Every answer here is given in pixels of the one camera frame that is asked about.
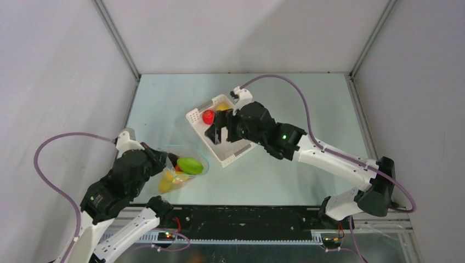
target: red tomato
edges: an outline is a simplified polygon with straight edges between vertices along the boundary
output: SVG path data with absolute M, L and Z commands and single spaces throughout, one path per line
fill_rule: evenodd
M 202 113 L 202 120 L 205 124 L 212 125 L 214 118 L 215 112 L 212 110 L 206 110 Z

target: white basket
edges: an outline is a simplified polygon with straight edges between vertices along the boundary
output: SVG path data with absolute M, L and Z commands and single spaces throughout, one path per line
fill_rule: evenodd
M 246 152 L 253 149 L 256 144 L 247 140 L 240 140 L 232 143 L 227 142 L 226 138 L 228 137 L 228 131 L 226 128 L 223 128 L 221 131 L 221 144 L 215 145 L 209 138 L 205 136 L 205 131 L 208 129 L 209 125 L 203 122 L 202 113 L 206 110 L 214 109 L 218 104 L 221 103 L 226 103 L 231 108 L 234 107 L 234 104 L 228 99 L 228 97 L 222 94 L 188 112 L 188 114 L 186 114 L 186 118 L 200 139 L 202 139 L 210 151 L 212 151 L 215 158 L 224 168 L 237 160 L 239 157 L 246 154 Z

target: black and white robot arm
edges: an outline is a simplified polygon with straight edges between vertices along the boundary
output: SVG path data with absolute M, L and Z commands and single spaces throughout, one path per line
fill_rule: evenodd
M 354 164 L 344 158 L 327 152 L 331 149 L 345 156 L 342 150 L 318 140 L 323 149 L 311 140 L 307 132 L 288 123 L 279 123 L 271 117 L 269 111 L 260 103 L 252 101 L 247 89 L 235 88 L 231 96 L 236 99 L 233 109 L 216 111 L 213 124 L 205 136 L 213 143 L 221 143 L 221 129 L 226 127 L 226 141 L 241 139 L 253 141 L 277 159 L 308 163 L 346 179 L 354 188 L 335 197 L 327 197 L 320 210 L 322 222 L 334 226 L 337 221 L 349 215 L 366 212 L 375 216 L 386 216 L 391 204 L 393 184 L 368 170 L 368 165 L 393 175 L 394 162 L 386 157 L 373 159 L 352 156 L 365 166 Z
M 98 244 L 119 212 L 140 194 L 145 183 L 166 166 L 167 153 L 135 140 L 134 130 L 123 130 L 116 141 L 122 154 L 112 169 L 92 184 L 81 202 L 81 227 L 55 262 L 111 263 L 160 221 L 173 207 L 160 196 L 152 197 L 140 214 L 108 240 Z

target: white tabletop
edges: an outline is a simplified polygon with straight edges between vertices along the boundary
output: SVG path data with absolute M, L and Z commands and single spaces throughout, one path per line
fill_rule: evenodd
M 317 138 L 344 151 L 367 157 L 345 77 L 341 73 L 282 74 L 303 91 Z M 173 204 L 320 205 L 330 195 L 353 186 L 319 168 L 277 160 L 260 146 L 222 168 L 185 118 L 187 112 L 219 94 L 229 94 L 258 74 L 142 75 L 127 127 L 152 148 L 194 144 L 210 163 L 206 175 L 163 197 Z M 261 79 L 248 89 L 277 122 L 307 130 L 298 93 L 280 79 Z M 134 203 L 158 195 L 150 180 Z

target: clear plastic bowl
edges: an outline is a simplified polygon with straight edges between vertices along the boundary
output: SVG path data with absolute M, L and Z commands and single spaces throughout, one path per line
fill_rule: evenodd
M 160 180 L 158 182 L 158 190 L 160 193 L 169 193 L 173 190 L 180 189 L 185 186 L 189 181 L 202 176 L 208 172 L 209 163 L 205 155 L 199 152 L 193 145 L 164 145 L 160 148 L 161 151 L 173 153 L 179 158 L 193 158 L 199 161 L 203 166 L 203 171 L 200 174 L 193 175 L 182 171 L 176 171 L 175 167 L 171 163 L 171 160 L 167 158 L 166 168 L 163 170 Z

